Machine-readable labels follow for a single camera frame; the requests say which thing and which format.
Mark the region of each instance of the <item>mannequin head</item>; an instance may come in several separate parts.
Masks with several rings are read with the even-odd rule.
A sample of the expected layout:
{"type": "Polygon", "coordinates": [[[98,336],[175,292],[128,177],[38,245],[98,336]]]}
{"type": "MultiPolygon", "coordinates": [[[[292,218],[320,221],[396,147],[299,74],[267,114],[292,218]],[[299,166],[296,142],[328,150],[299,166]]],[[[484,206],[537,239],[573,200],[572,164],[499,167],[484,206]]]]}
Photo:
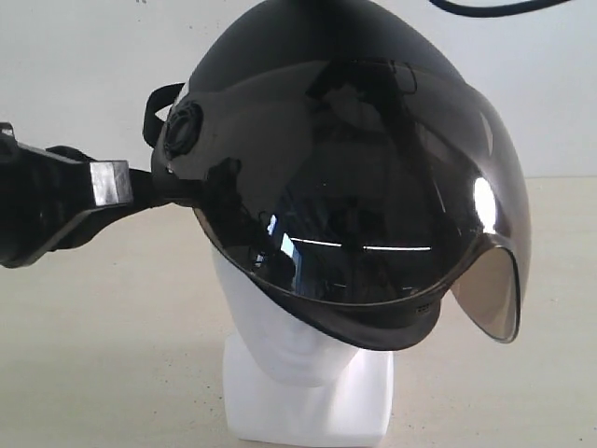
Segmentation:
{"type": "Polygon", "coordinates": [[[213,258],[236,329],[271,379],[302,387],[338,379],[357,347],[327,336],[280,308],[215,248],[213,258]]]}

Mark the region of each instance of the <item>tinted visor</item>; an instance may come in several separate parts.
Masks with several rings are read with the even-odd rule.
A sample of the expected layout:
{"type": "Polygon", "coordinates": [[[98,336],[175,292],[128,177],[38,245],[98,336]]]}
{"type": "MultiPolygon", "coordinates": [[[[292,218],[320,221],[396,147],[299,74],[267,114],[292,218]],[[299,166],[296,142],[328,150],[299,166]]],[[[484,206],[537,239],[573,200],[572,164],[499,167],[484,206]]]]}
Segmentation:
{"type": "Polygon", "coordinates": [[[379,61],[306,63],[189,91],[162,146],[184,146],[181,116],[201,117],[201,137],[164,164],[208,237],[254,281],[363,307],[436,296],[458,280],[468,315],[495,339],[514,338],[530,256],[526,189],[478,92],[379,61]]]}

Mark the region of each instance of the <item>white wall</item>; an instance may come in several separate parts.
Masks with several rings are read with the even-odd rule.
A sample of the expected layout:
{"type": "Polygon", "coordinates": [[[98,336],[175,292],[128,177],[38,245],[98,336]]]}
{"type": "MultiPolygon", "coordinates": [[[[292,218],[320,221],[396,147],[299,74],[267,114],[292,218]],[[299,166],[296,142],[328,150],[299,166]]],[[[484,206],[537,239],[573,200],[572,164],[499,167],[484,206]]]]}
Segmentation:
{"type": "MultiPolygon", "coordinates": [[[[597,175],[595,0],[505,20],[378,0],[419,29],[495,104],[528,176],[597,175]]],[[[0,120],[20,140],[147,169],[155,88],[186,80],[257,0],[1,0],[0,120]]]]}

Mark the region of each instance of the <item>black strap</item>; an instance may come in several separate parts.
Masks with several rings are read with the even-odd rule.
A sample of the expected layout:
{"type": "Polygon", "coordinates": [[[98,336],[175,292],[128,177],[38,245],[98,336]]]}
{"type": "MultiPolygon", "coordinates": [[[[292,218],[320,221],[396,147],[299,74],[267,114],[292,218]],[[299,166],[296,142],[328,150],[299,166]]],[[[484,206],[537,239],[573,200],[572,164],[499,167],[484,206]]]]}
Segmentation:
{"type": "Polygon", "coordinates": [[[164,121],[156,114],[164,107],[172,105],[184,86],[184,83],[171,84],[161,87],[149,95],[143,122],[143,138],[151,147],[156,147],[160,138],[161,128],[164,125],[164,121]]]}

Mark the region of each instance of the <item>black cable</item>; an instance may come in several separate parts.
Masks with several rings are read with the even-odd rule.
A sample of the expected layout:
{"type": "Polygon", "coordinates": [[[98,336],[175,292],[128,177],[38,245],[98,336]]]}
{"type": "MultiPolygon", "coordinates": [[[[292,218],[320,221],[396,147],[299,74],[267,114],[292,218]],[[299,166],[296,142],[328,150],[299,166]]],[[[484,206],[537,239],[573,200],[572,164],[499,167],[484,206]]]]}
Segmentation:
{"type": "Polygon", "coordinates": [[[429,0],[435,7],[451,14],[477,19],[517,16],[519,14],[534,12],[548,7],[555,7],[570,1],[571,0],[527,0],[526,2],[497,7],[468,7],[464,5],[455,5],[449,0],[429,0]]]}

